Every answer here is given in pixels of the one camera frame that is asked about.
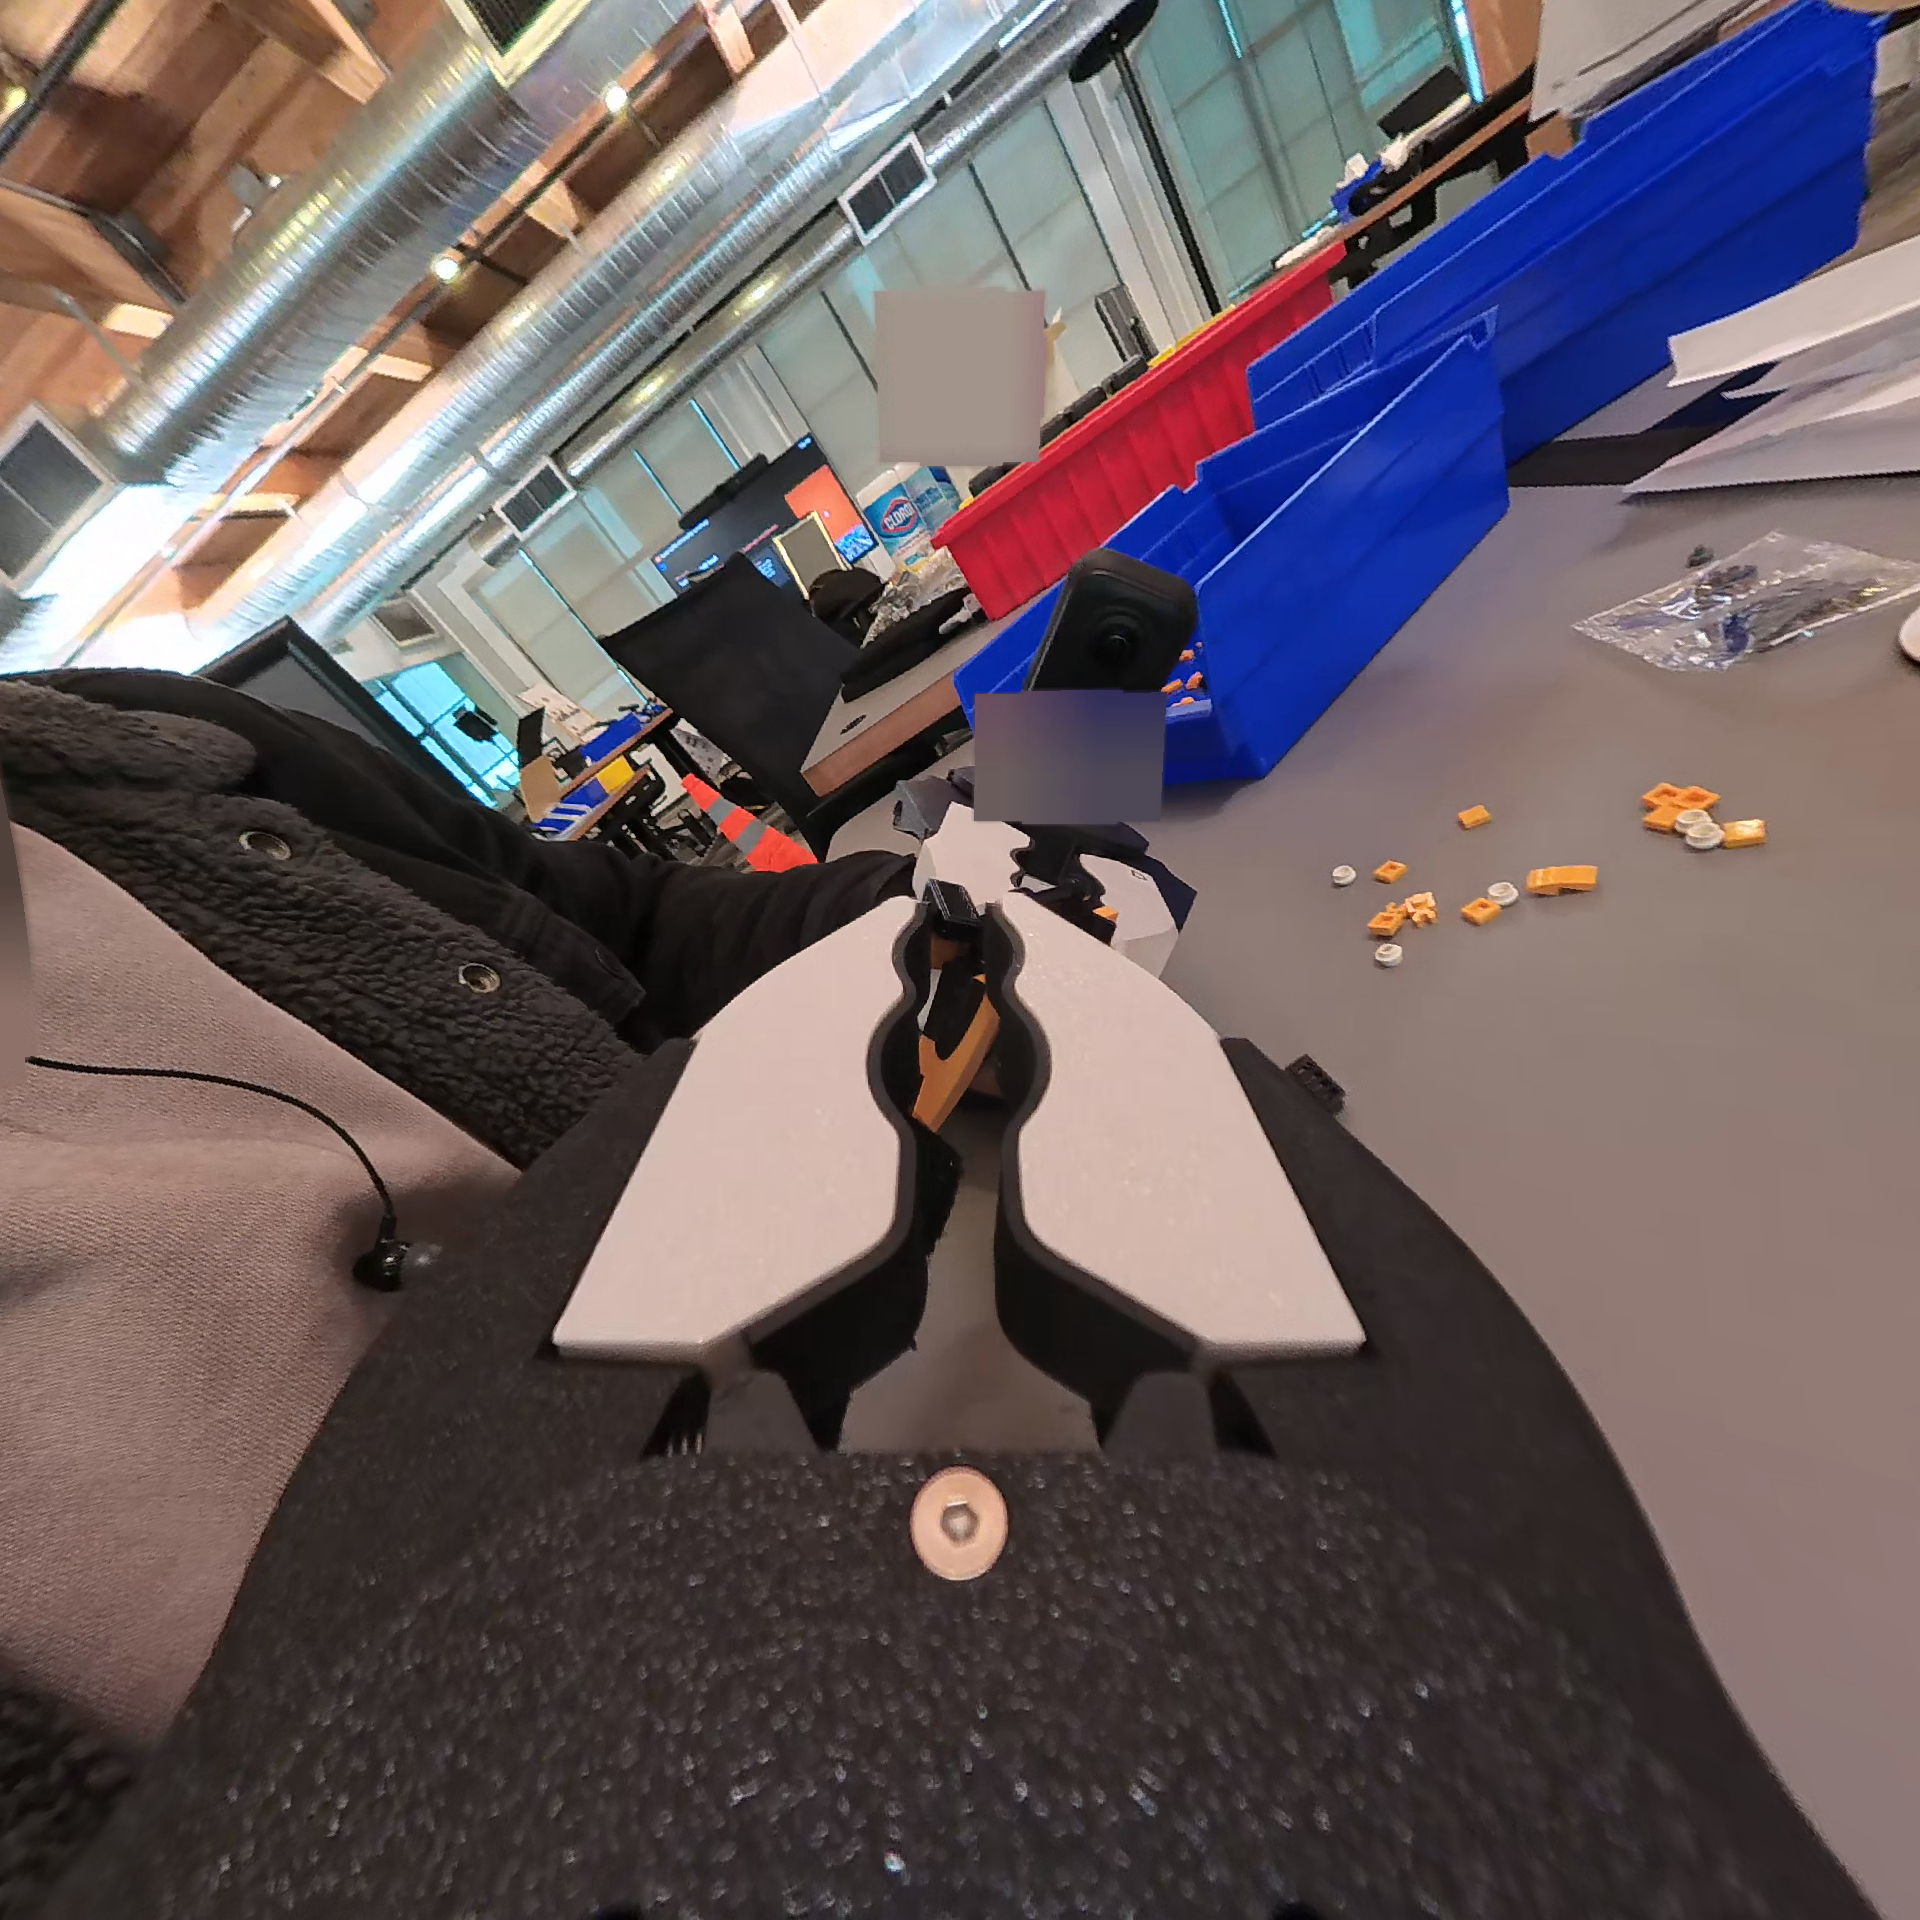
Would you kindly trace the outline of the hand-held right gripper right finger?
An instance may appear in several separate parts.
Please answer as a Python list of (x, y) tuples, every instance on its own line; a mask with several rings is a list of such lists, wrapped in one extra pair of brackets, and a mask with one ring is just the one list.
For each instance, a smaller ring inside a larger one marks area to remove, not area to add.
[(1034, 896), (993, 908), (995, 1302), (1106, 1433), (1135, 1383), (1362, 1351), (1242, 1063), (1174, 989)]

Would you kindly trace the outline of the black mesh office chair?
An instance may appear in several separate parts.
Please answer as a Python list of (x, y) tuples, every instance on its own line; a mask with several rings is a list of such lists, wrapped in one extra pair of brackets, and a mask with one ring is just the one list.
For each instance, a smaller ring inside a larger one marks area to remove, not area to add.
[(731, 556), (668, 606), (604, 634), (601, 648), (727, 751), (799, 826), (817, 854), (833, 830), (803, 769), (857, 646), (795, 593)]

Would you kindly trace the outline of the beige sweatshirt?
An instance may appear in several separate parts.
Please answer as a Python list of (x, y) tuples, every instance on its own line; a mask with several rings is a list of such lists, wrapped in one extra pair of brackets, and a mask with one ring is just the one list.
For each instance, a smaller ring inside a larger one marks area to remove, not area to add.
[[(36, 1053), (299, 1097), (366, 1146), (412, 1242), (513, 1183), (78, 854), (21, 824), (13, 850)], [(351, 1281), (380, 1201), (326, 1127), (239, 1088), (25, 1069), (3, 1146), (5, 1672), (149, 1744), (397, 1305)]]

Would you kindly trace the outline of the ceiling air vent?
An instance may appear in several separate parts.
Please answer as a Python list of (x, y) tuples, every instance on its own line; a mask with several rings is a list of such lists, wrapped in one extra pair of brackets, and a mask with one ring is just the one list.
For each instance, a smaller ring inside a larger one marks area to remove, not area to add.
[(911, 205), (922, 202), (937, 175), (916, 132), (902, 135), (876, 157), (853, 184), (838, 194), (855, 242), (866, 249), (892, 229)]

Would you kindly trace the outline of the black floor lamp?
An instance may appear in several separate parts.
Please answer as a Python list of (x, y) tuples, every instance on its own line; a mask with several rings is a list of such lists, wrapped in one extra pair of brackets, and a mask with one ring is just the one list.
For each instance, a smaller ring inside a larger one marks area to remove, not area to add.
[(1221, 297), (1209, 271), (1206, 253), (1196, 236), (1193, 220), (1185, 200), (1182, 183), (1171, 164), (1162, 127), (1157, 122), (1149, 100), (1145, 98), (1145, 88), (1140, 84), (1134, 56), (1134, 45), (1151, 24), (1157, 9), (1157, 2), (1134, 2), (1123, 7), (1115, 13), (1115, 17), (1106, 28), (1101, 28), (1099, 33), (1094, 33), (1082, 49), (1082, 54), (1071, 62), (1070, 79), (1075, 84), (1091, 84), (1101, 73), (1111, 71), (1118, 76), (1119, 94), (1135, 121), (1135, 142), (1143, 148), (1143, 154), (1159, 184), (1159, 198), (1164, 202), (1164, 212), (1171, 222), (1171, 229), (1180, 236), (1185, 262), (1191, 270), (1191, 282), (1198, 295), (1198, 310), (1202, 312), (1202, 324), (1206, 324), (1215, 319), (1221, 310)]

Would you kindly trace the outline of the scattered small lego pieces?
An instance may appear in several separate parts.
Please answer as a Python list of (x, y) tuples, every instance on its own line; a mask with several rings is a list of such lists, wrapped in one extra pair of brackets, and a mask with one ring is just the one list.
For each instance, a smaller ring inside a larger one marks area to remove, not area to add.
[[(1645, 832), (1670, 839), (1690, 853), (1764, 847), (1770, 822), (1763, 816), (1734, 816), (1722, 806), (1722, 792), (1706, 784), (1657, 781), (1639, 792)], [(1476, 896), (1450, 903), (1433, 888), (1387, 897), (1364, 920), (1364, 940), (1380, 972), (1406, 959), (1406, 936), (1437, 925), (1490, 927), (1526, 903), (1593, 896), (1601, 871), (1593, 861), (1547, 861), (1522, 880), (1492, 880)]]

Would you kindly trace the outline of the orange black lego subassembly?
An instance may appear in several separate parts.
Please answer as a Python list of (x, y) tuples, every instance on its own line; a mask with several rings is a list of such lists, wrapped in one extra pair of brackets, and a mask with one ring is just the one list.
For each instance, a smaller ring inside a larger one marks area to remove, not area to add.
[(1075, 925), (1109, 943), (1115, 914), (1092, 904), (1089, 888), (1014, 892), (977, 900), (961, 880), (922, 880), (918, 930), (926, 934), (929, 989), (918, 1013), (918, 1090), (910, 1117), (937, 1135), (971, 1094), (998, 1097), (996, 1052), (1014, 1028), (1017, 978), (1029, 943), (1013, 910), (1029, 904), (1039, 920)]

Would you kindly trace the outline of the black computer monitor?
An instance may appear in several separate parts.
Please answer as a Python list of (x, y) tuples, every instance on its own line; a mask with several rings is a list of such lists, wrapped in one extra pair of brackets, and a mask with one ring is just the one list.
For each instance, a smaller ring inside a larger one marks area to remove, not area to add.
[(370, 690), (314, 641), (290, 616), (231, 646), (196, 671), (198, 680), (238, 687), (286, 713), (323, 717), (397, 757), (443, 789), (491, 804), (494, 798), (443, 738), (407, 701)]

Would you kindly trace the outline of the white papers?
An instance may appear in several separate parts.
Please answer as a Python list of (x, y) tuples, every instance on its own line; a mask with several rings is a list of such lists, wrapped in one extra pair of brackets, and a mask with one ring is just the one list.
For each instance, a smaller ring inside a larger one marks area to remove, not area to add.
[(1798, 366), (1809, 354), (1874, 344), (1915, 321), (1915, 240), (1858, 256), (1669, 341), (1670, 385), (1722, 382), (1747, 367)]

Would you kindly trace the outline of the wood-edged grey table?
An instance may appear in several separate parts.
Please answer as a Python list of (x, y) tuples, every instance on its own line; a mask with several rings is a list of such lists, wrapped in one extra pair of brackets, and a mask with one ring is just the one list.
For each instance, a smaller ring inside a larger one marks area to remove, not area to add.
[(937, 654), (853, 701), (837, 696), (799, 767), (806, 789), (828, 798), (929, 728), (947, 728), (948, 714), (963, 709), (954, 682), (958, 670), (1039, 601), (1034, 596), (1017, 612), (948, 637)]

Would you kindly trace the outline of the orange traffic cone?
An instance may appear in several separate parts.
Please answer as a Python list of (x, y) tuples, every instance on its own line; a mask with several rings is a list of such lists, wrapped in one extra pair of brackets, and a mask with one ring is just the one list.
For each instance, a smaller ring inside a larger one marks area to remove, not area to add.
[(687, 801), (741, 853), (756, 872), (791, 872), (819, 866), (819, 856), (803, 844), (767, 824), (762, 816), (731, 801), (700, 775), (682, 777)]

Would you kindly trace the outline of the black fleece jacket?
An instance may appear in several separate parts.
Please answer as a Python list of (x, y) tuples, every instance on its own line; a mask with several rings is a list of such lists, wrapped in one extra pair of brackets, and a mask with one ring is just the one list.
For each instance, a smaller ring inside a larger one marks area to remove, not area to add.
[[(11, 830), (87, 861), (516, 1172), (613, 1085), (629, 1052), (507, 946), (251, 792), (265, 767), (262, 749), (202, 717), (5, 682)], [(41, 1903), (142, 1746), (5, 1672), (5, 1916)]]

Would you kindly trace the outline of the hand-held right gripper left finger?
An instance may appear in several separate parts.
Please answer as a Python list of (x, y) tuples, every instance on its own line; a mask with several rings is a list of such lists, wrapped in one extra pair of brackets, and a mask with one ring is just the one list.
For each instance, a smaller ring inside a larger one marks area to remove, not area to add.
[(926, 910), (886, 897), (695, 1037), (555, 1322), (566, 1359), (780, 1375), (817, 1440), (922, 1329), (961, 1158), (923, 1121)]

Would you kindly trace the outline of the long wooden desk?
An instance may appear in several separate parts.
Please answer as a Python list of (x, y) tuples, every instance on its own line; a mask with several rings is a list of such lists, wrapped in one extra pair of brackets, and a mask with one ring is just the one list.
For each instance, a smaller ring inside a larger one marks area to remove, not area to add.
[(1442, 190), (1471, 175), (1495, 183), (1530, 161), (1532, 71), (1417, 142), (1358, 216), (1339, 225), (1331, 281), (1345, 290), (1371, 278), (1386, 261), (1442, 222)]

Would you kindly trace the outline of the red plastic bin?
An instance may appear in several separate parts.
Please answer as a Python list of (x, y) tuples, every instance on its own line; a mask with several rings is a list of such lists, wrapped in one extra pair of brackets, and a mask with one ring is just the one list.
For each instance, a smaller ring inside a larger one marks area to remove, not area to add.
[(1345, 252), (1335, 240), (1291, 262), (943, 522), (937, 543), (987, 616), (1007, 616), (1057, 584), (1253, 430), (1249, 366), (1331, 309)]

